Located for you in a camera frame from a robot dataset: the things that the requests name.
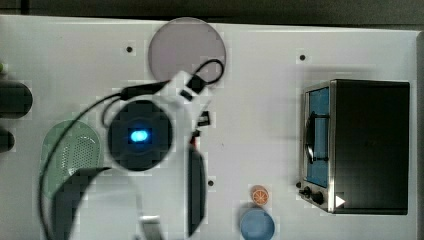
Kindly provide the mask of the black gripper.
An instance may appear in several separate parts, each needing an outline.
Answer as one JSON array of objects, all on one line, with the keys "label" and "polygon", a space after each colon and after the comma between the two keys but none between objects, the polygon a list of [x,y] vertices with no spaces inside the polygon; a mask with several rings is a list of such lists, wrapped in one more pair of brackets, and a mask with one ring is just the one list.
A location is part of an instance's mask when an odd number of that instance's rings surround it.
[{"label": "black gripper", "polygon": [[196,123],[196,127],[195,127],[194,131],[192,132],[192,136],[193,137],[199,137],[200,133],[201,133],[199,128],[210,126],[210,125],[211,125],[210,114],[209,114],[208,111],[203,111],[202,114],[200,115],[197,123]]}]

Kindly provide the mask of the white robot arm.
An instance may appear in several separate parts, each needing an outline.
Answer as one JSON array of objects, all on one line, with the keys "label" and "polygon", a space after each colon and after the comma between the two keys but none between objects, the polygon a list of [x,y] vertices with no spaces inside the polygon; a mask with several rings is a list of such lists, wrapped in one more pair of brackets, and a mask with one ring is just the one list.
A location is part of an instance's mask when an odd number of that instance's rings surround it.
[{"label": "white robot arm", "polygon": [[128,87],[107,127],[109,167],[76,171],[56,191],[52,240],[187,240],[205,214],[206,174],[191,140],[211,100],[179,72]]}]

